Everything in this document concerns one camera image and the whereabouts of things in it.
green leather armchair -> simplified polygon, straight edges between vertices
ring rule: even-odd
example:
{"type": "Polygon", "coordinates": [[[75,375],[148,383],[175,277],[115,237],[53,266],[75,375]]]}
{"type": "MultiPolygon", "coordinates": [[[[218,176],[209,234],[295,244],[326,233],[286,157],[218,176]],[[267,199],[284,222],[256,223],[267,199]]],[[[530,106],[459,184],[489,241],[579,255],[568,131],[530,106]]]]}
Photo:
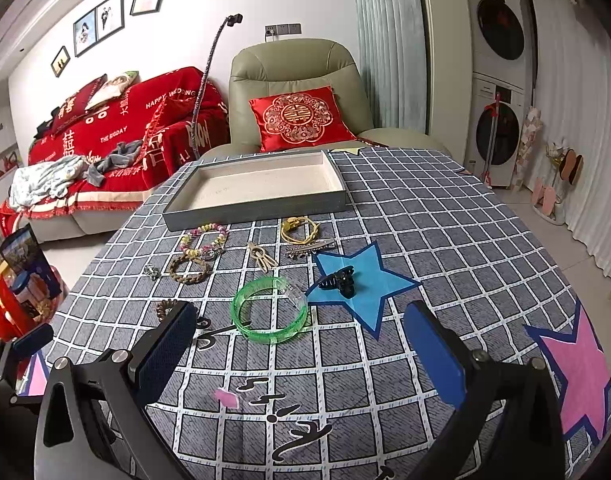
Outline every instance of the green leather armchair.
{"type": "MultiPolygon", "coordinates": [[[[298,39],[249,46],[234,57],[230,73],[232,142],[212,148],[201,159],[261,150],[261,135],[250,99],[322,86],[332,87],[341,118],[356,136],[397,148],[439,150],[450,154],[443,144],[425,134],[402,128],[375,128],[363,81],[348,49],[330,40],[298,39]]],[[[359,140],[347,140],[289,151],[365,145],[359,140]]]]}

dryer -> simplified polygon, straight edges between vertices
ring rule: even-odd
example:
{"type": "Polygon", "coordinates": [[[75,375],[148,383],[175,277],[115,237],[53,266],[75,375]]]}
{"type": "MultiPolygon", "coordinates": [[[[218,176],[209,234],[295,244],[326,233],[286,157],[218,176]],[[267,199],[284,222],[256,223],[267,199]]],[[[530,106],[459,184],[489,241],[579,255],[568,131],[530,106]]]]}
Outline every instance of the dryer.
{"type": "Polygon", "coordinates": [[[520,0],[468,0],[473,72],[525,87],[525,36],[520,0]]]}
{"type": "Polygon", "coordinates": [[[490,164],[490,181],[493,186],[508,187],[517,160],[521,124],[524,119],[524,94],[521,88],[492,77],[473,75],[472,112],[465,168],[477,177],[483,173],[492,130],[492,110],[486,110],[486,107],[494,104],[497,92],[501,95],[501,103],[490,164]]]}

box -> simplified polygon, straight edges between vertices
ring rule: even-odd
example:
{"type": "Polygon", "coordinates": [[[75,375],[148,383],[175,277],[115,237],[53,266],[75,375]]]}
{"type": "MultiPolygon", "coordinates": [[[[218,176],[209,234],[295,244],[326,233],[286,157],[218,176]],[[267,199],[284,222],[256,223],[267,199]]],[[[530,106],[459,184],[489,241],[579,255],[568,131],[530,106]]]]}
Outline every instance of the box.
{"type": "Polygon", "coordinates": [[[198,166],[164,209],[170,231],[346,210],[346,186],[327,152],[198,166]]]}

table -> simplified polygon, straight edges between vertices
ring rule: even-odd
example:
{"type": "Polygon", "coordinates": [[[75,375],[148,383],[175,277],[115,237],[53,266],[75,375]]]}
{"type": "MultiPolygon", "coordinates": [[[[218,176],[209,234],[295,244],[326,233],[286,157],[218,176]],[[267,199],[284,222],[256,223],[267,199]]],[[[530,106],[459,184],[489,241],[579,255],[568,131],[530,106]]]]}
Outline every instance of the table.
{"type": "MultiPolygon", "coordinates": [[[[387,477],[383,466],[405,477],[452,412],[404,337],[407,304],[423,299],[469,348],[525,363],[541,352],[524,325],[570,333],[575,296],[514,212],[448,156],[365,148],[358,155],[332,152],[332,158],[351,207],[311,217],[321,222],[320,236],[335,238],[344,254],[376,241],[384,267],[423,282],[387,300],[378,341],[340,306],[312,306],[302,334],[276,346],[250,343],[233,330],[230,301],[244,283],[264,275],[250,258],[248,241],[278,259],[275,274],[302,290],[319,277],[310,257],[287,258],[279,220],[230,226],[226,252],[198,285],[181,286],[166,273],[156,283],[146,276],[145,264],[165,269],[180,253],[182,233],[170,233],[161,213],[199,164],[193,162],[166,181],[87,267],[52,321],[56,337],[44,348],[47,361],[67,355],[85,363],[106,348],[130,348],[157,325],[158,301],[190,300],[211,326],[198,332],[147,412],[196,478],[372,480],[387,477]],[[239,409],[221,406],[213,396],[217,388],[236,392],[239,409]],[[321,436],[278,453],[295,440],[291,430],[321,436]]],[[[305,227],[300,229],[303,237],[305,227]]],[[[203,237],[209,241],[214,234],[203,237]]],[[[190,272],[196,270],[193,264],[190,272]]],[[[253,326],[280,328],[294,318],[287,300],[265,298],[253,303],[253,326]]],[[[480,464],[501,411],[497,403],[464,472],[480,464]]],[[[584,428],[566,447],[569,473],[593,449],[584,428]]],[[[134,472],[127,451],[118,455],[134,472]]]]}

floor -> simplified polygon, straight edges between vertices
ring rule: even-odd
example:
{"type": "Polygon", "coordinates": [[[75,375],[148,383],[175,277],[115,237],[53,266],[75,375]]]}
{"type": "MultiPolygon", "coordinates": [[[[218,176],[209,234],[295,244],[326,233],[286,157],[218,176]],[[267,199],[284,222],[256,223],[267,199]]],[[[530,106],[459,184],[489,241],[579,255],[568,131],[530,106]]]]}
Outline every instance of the floor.
{"type": "MultiPolygon", "coordinates": [[[[585,245],[572,238],[572,232],[566,226],[551,225],[532,211],[529,190],[514,193],[498,189],[495,193],[534,232],[561,267],[583,302],[611,371],[611,279],[603,276],[594,256],[589,256],[585,245]]],[[[66,285],[71,287],[110,236],[112,233],[91,235],[49,242],[42,247],[48,261],[57,267],[66,285]]]]}

